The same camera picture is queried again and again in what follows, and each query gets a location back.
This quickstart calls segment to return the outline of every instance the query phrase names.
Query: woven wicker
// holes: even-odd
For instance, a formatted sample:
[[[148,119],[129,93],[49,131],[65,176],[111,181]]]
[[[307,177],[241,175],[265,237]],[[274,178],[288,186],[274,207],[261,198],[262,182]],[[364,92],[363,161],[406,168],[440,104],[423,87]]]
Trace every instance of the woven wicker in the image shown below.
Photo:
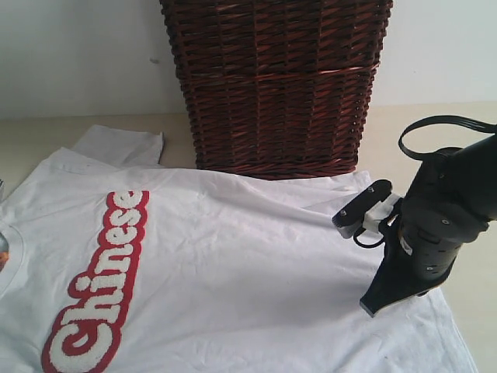
[[[391,0],[161,4],[199,169],[355,169]]]

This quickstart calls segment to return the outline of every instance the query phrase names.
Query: t-shirt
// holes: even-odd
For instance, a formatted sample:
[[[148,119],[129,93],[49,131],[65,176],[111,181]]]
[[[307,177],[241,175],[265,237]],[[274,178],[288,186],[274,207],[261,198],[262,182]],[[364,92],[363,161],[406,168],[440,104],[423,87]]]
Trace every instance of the t-shirt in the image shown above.
[[[0,205],[0,371],[476,371],[440,289],[359,306],[383,253],[331,216],[369,182],[55,152]]]

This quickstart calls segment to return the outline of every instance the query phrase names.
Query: black strap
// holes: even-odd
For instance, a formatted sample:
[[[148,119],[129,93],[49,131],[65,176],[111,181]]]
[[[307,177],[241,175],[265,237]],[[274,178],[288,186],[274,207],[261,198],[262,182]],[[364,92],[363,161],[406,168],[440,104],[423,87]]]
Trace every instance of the black strap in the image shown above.
[[[426,127],[431,124],[455,124],[457,126],[466,127],[473,131],[483,132],[484,134],[497,134],[497,125],[488,124],[481,122],[479,120],[459,117],[458,115],[436,115],[434,117],[427,117],[408,126],[404,132],[402,132],[401,137],[398,139],[398,146],[409,158],[416,159],[418,161],[424,161],[429,157],[433,156],[435,153],[418,153],[411,149],[408,149],[402,142],[402,138],[409,132],[417,130],[421,127]]]

